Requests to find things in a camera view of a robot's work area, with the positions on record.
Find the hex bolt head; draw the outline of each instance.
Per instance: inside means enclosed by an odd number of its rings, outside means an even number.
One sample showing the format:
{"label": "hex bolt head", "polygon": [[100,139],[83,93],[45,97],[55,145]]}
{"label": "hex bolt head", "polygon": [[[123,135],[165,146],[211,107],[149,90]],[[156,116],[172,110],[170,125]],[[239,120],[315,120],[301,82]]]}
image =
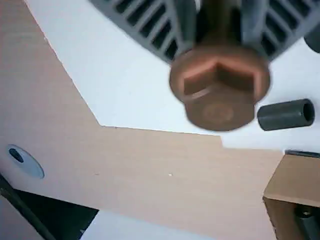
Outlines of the hex bolt head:
{"label": "hex bolt head", "polygon": [[230,131],[255,117],[270,86],[268,63],[238,45],[197,46],[171,66],[170,87],[188,119],[201,128]]}

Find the wooden board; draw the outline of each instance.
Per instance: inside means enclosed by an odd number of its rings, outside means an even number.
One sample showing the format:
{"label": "wooden board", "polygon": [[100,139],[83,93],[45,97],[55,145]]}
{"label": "wooden board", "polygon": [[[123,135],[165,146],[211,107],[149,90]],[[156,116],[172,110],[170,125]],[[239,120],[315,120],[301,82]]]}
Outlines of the wooden board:
{"label": "wooden board", "polygon": [[[216,239],[274,238],[262,195],[281,152],[100,126],[28,8],[0,9],[0,172],[13,187]],[[8,144],[32,154],[44,179],[17,168]]]}

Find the black rubber tube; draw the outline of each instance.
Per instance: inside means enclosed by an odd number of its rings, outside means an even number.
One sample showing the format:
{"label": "black rubber tube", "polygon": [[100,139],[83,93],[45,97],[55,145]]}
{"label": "black rubber tube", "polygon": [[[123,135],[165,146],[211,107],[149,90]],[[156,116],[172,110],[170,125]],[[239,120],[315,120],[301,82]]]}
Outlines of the black rubber tube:
{"label": "black rubber tube", "polygon": [[257,118],[265,131],[306,127],[314,122],[315,109],[309,99],[287,101],[262,106]]}

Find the gray plastic grille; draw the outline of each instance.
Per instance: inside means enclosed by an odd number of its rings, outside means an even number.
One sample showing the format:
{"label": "gray plastic grille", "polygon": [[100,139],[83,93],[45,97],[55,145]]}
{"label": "gray plastic grille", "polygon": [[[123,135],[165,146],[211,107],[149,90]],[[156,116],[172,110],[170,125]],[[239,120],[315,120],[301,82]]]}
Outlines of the gray plastic grille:
{"label": "gray plastic grille", "polygon": [[91,2],[143,47],[168,63],[195,43],[194,0]]}
{"label": "gray plastic grille", "polygon": [[[256,48],[273,60],[298,39],[308,34],[320,22],[320,0],[244,0],[243,8],[250,13],[244,17],[244,43]],[[250,30],[249,23],[255,21]]]}

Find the white surface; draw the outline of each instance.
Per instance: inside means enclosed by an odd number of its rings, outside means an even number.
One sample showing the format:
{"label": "white surface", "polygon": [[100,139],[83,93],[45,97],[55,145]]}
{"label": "white surface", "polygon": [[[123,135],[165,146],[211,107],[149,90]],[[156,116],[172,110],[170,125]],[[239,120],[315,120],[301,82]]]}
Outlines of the white surface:
{"label": "white surface", "polygon": [[213,238],[99,211],[81,240],[213,240]]}
{"label": "white surface", "polygon": [[[169,89],[169,66],[128,38],[87,0],[26,2],[102,126],[216,135],[188,122]],[[320,55],[303,40],[273,62],[271,70],[273,85],[258,106],[309,98],[318,108]],[[255,120],[222,134],[222,141],[233,148],[320,152],[318,129],[316,119],[309,128],[264,132]]]}

